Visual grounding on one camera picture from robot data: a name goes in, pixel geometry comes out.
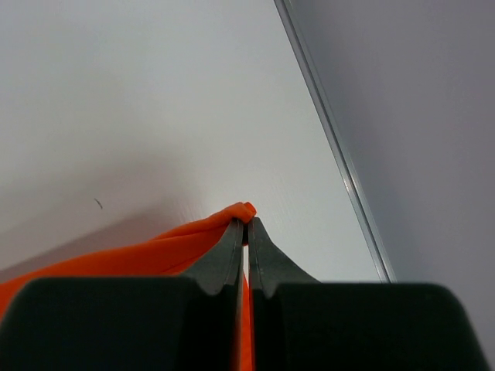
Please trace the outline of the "orange t-shirt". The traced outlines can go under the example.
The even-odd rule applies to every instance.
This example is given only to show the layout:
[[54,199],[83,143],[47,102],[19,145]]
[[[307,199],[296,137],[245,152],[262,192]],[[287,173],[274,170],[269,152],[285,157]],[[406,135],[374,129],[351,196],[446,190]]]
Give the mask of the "orange t-shirt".
[[226,311],[182,299],[186,271],[218,243],[250,203],[178,226],[144,243],[93,252],[1,286],[3,370],[250,370],[251,320],[225,339]]

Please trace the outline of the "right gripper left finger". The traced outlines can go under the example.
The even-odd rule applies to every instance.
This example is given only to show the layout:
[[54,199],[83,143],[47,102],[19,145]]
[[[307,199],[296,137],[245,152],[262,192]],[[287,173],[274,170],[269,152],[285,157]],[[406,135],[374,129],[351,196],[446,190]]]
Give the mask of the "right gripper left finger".
[[217,295],[227,286],[238,286],[243,276],[244,224],[232,219],[219,241],[181,277],[194,280],[208,295]]

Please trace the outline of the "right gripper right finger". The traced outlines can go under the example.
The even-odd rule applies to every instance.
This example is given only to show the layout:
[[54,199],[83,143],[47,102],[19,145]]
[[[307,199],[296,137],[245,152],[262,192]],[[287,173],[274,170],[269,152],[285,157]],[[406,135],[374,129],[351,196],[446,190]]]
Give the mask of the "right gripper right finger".
[[247,226],[249,285],[266,298],[274,296],[281,284],[318,284],[271,240],[261,219],[255,217]]

